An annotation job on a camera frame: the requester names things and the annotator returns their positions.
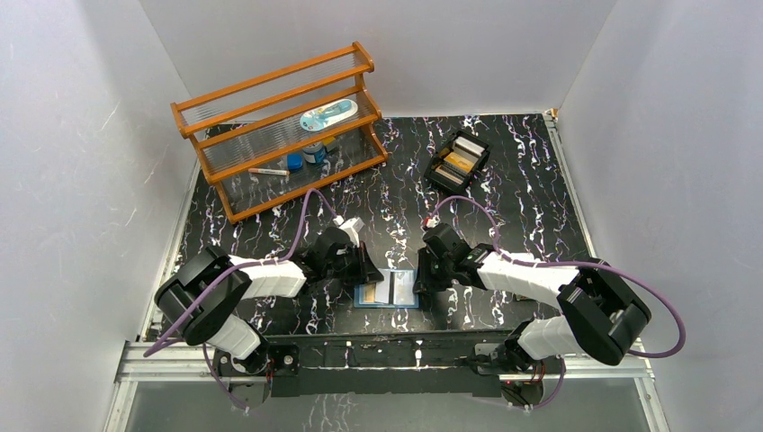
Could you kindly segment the black card tray box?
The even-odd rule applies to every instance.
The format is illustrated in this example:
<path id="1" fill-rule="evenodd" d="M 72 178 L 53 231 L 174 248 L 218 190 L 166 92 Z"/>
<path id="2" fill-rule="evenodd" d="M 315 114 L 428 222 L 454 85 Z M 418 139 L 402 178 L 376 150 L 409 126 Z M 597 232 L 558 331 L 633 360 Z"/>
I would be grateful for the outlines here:
<path id="1" fill-rule="evenodd" d="M 447 195 L 464 195 L 485 167 L 492 145 L 465 130 L 453 133 L 430 159 L 423 178 Z"/>

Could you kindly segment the blue small box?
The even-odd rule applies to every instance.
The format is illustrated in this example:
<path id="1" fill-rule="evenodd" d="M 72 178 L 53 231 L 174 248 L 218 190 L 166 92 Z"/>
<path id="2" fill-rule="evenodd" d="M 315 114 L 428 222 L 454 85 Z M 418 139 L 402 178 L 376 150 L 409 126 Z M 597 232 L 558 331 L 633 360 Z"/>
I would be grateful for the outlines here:
<path id="1" fill-rule="evenodd" d="M 286 158 L 287 169 L 290 172 L 297 172 L 303 168 L 304 159 L 300 154 L 289 154 Z"/>

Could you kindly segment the blue card holder wallet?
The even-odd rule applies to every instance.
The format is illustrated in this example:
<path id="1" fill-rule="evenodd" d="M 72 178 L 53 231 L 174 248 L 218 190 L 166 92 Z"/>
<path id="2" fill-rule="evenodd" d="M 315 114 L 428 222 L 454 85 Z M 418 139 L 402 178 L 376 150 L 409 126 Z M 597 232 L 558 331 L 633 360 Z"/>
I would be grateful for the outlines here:
<path id="1" fill-rule="evenodd" d="M 360 309 L 417 309 L 419 297 L 414 293 L 415 270 L 383 269 L 383 279 L 355 287 L 354 306 Z"/>

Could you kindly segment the orange credit card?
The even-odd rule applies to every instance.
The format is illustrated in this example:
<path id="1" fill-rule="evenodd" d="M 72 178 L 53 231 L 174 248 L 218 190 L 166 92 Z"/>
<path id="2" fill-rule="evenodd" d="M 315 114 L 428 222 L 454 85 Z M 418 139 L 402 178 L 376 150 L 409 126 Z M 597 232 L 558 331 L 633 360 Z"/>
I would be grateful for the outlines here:
<path id="1" fill-rule="evenodd" d="M 371 283 L 364 285 L 361 289 L 361 303 L 375 304 L 376 302 L 376 284 Z"/>

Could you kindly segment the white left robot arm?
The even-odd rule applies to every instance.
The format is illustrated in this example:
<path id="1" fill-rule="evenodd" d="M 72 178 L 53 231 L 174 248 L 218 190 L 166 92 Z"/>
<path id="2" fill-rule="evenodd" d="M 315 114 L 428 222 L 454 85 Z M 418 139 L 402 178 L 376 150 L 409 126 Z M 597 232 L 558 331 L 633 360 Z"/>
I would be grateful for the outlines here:
<path id="1" fill-rule="evenodd" d="M 350 287 L 383 281 L 359 238 L 362 226 L 358 218 L 339 220 L 282 260 L 258 261 L 206 247 L 158 288 L 154 302 L 187 345 L 212 346 L 244 373 L 260 374 L 276 363 L 272 349 L 258 329 L 236 316 L 238 305 L 294 298 L 324 280 Z"/>

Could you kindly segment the white blue packaged item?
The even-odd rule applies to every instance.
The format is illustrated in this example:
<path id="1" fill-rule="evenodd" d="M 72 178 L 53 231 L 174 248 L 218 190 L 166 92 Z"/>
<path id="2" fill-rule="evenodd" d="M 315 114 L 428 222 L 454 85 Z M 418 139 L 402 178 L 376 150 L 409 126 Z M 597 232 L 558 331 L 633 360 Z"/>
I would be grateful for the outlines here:
<path id="1" fill-rule="evenodd" d="M 357 112 L 358 104 L 356 101 L 348 98 L 339 99 L 304 112 L 299 119 L 299 125 L 305 131 L 323 131 L 349 119 Z"/>

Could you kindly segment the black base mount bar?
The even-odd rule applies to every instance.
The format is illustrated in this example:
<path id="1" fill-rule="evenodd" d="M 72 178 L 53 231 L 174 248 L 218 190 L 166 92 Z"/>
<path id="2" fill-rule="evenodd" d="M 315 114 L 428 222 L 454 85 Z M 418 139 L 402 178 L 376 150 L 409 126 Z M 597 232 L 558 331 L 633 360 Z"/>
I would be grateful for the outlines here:
<path id="1" fill-rule="evenodd" d="M 539 402 L 561 370 L 558 358 L 510 364 L 505 329 L 419 333 L 273 335 L 246 366 L 216 350 L 212 364 L 234 384 L 262 383 L 276 398 L 329 393 L 467 393 Z"/>

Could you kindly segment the white orange marker pen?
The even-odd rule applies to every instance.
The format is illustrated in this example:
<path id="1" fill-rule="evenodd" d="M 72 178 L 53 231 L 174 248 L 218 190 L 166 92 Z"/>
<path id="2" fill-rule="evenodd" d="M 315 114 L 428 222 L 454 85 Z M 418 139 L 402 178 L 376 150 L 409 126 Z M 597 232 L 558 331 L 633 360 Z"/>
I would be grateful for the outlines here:
<path id="1" fill-rule="evenodd" d="M 289 176 L 291 174 L 288 170 L 258 167 L 249 168 L 247 171 L 250 174 L 266 176 Z"/>

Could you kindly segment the orange wooden shelf rack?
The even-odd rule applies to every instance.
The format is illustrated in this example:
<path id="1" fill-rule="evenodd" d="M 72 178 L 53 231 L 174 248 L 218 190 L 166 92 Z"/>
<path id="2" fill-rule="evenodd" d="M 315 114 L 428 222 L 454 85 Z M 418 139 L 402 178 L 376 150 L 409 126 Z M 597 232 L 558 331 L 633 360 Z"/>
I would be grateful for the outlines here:
<path id="1" fill-rule="evenodd" d="M 239 222 L 260 212 L 386 162 L 389 154 L 376 137 L 382 118 L 364 78 L 374 71 L 371 55 L 355 41 L 235 85 L 171 103 L 181 136 L 189 140 L 206 182 L 219 194 L 224 212 Z M 308 110 L 348 98 L 358 112 L 332 127 L 310 132 L 299 125 Z M 334 137 L 337 147 L 322 164 L 304 160 L 287 169 L 289 154 Z M 249 168 L 288 170 L 289 176 L 255 175 Z"/>

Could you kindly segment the small blue lidded jar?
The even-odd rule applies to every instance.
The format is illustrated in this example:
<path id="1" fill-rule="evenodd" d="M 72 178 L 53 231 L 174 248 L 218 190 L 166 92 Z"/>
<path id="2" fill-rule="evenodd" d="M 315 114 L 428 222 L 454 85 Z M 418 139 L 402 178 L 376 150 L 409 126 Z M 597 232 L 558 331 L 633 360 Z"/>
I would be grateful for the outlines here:
<path id="1" fill-rule="evenodd" d="M 312 165 L 322 164 L 326 158 L 326 148 L 322 141 L 315 142 L 301 149 L 304 160 Z"/>

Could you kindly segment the white credit card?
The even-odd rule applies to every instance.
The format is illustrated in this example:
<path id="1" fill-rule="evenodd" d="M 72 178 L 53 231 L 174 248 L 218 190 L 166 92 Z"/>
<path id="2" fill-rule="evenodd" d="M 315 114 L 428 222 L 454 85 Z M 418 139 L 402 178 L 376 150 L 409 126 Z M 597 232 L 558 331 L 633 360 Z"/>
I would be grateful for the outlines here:
<path id="1" fill-rule="evenodd" d="M 399 271 L 394 274 L 393 300 L 396 305 L 413 306 L 416 303 L 417 297 L 413 292 L 415 280 L 416 275 L 413 271 Z"/>

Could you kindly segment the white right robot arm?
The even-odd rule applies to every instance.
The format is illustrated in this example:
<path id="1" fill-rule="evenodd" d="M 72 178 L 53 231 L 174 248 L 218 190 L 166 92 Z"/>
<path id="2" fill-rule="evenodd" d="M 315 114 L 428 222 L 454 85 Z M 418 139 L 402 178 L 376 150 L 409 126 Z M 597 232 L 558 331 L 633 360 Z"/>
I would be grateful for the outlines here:
<path id="1" fill-rule="evenodd" d="M 471 247 L 447 224 L 427 229 L 423 242 L 415 292 L 460 284 L 513 293 L 559 311 L 550 319 L 520 323 L 489 352 L 476 349 L 464 360 L 473 368 L 528 373 L 548 357 L 569 354 L 618 365 L 651 320 L 646 304 L 622 277 L 603 270 L 601 260 L 547 267 L 486 243 Z"/>

